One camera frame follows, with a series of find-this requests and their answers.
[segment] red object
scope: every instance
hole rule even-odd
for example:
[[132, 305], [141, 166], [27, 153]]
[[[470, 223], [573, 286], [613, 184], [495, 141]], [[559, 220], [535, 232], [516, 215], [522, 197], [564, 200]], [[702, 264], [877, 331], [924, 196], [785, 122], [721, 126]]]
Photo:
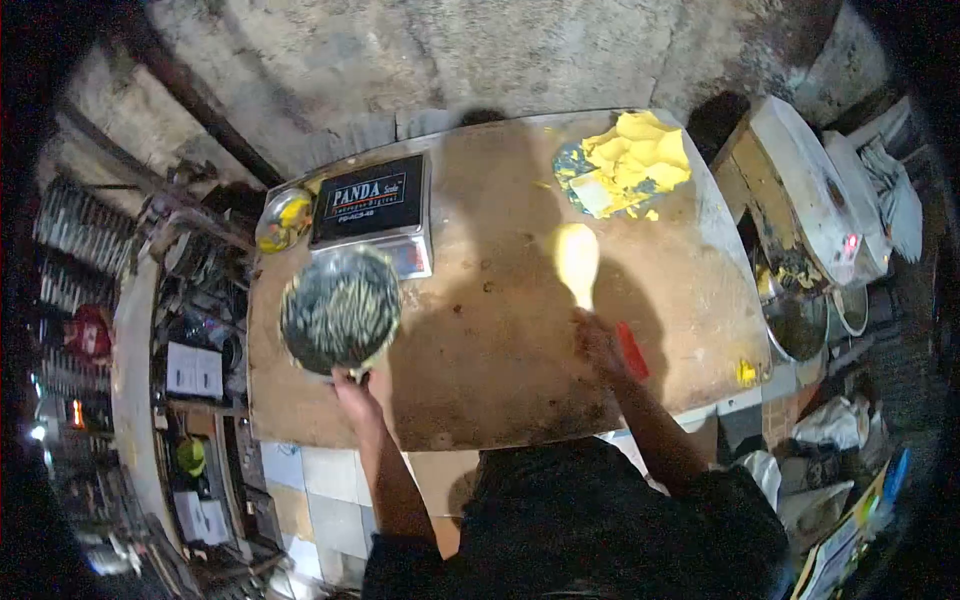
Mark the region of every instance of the red object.
[[623, 358], [627, 361], [627, 369], [637, 381], [643, 381], [650, 376], [650, 370], [647, 369], [647, 363], [643, 360], [643, 354], [634, 340], [634, 332], [630, 326], [621, 321], [616, 324], [616, 339], [620, 342], [620, 351], [623, 352]]
[[100, 309], [93, 304], [84, 304], [73, 314], [77, 337], [65, 344], [75, 354], [89, 359], [110, 355], [110, 335], [107, 322]]

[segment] metal container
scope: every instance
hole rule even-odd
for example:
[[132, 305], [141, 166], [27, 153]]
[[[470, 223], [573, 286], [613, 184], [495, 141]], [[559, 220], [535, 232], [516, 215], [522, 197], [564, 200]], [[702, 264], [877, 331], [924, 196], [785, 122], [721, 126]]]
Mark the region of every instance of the metal container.
[[784, 359], [802, 363], [827, 343], [827, 298], [780, 296], [763, 306], [767, 337]]
[[359, 379], [396, 335], [396, 271], [382, 252], [363, 244], [311, 256], [283, 290], [281, 337], [299, 367], [324, 377], [344, 367]]
[[284, 190], [267, 203], [256, 224], [256, 246], [272, 254], [293, 247], [313, 222], [313, 196], [298, 187]]
[[860, 337], [867, 328], [870, 298], [866, 285], [833, 290], [829, 306], [831, 341], [847, 337]]

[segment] yellow substance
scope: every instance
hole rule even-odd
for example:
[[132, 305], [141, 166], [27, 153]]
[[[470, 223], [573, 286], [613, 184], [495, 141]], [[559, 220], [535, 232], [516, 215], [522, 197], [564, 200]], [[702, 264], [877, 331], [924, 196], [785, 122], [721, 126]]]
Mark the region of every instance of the yellow substance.
[[740, 359], [736, 366], [736, 380], [745, 388], [753, 387], [756, 383], [756, 369], [749, 362]]
[[300, 198], [290, 202], [280, 211], [280, 226], [299, 229], [302, 222], [309, 218], [310, 201]]
[[553, 233], [553, 265], [577, 306], [593, 310], [593, 282], [600, 264], [600, 245], [589, 227], [566, 223]]
[[[597, 167], [589, 175], [603, 186], [608, 197], [602, 206], [597, 202], [588, 206], [595, 217], [669, 192], [690, 179], [683, 130], [664, 125], [649, 110], [621, 114], [612, 129], [584, 138], [580, 146], [587, 162]], [[644, 182], [649, 191], [637, 191]]]
[[796, 279], [805, 290], [812, 289], [818, 281], [824, 278], [809, 259], [806, 260], [806, 271], [787, 271], [781, 266], [777, 269], [777, 274], [774, 277], [781, 285], [788, 284], [791, 280]]
[[761, 298], [770, 296], [770, 290], [774, 289], [773, 282], [770, 280], [772, 276], [770, 269], [766, 267], [756, 269], [756, 291]]

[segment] wooden table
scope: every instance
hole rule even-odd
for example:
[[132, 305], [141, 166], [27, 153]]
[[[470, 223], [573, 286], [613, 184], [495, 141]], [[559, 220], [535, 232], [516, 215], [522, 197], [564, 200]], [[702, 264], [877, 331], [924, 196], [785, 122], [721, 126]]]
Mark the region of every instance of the wooden table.
[[[300, 180], [430, 153], [434, 275], [401, 283], [401, 329], [380, 366], [393, 386], [374, 389], [402, 449], [537, 444], [623, 426], [607, 390], [573, 356], [572, 297], [546, 251], [560, 223], [596, 231], [597, 313], [630, 324], [652, 373], [649, 387], [672, 413], [739, 392], [741, 359], [761, 370], [770, 364], [746, 254], [688, 136], [692, 179], [659, 200], [656, 222], [593, 219], [560, 191], [551, 170], [558, 148], [605, 131], [615, 116], [603, 110], [461, 128]], [[658, 117], [676, 124], [669, 113]], [[279, 338], [280, 293], [308, 259], [305, 240], [258, 258], [248, 320], [253, 432], [262, 440], [355, 447], [336, 398], [291, 364]]]

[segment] plastic bag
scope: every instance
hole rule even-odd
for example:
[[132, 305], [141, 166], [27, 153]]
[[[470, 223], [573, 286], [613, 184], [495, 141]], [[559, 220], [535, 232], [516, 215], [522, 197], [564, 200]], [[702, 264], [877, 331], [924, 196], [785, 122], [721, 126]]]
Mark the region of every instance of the plastic bag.
[[769, 452], [754, 450], [750, 454], [737, 459], [736, 464], [743, 466], [753, 475], [760, 491], [763, 492], [767, 502], [775, 511], [777, 509], [777, 494], [780, 491], [780, 467], [777, 466], [777, 459]]
[[780, 499], [777, 515], [797, 552], [805, 552], [840, 520], [853, 481]]
[[851, 404], [837, 396], [793, 428], [793, 439], [811, 444], [835, 444], [838, 449], [862, 448], [870, 435], [870, 405], [860, 396]]

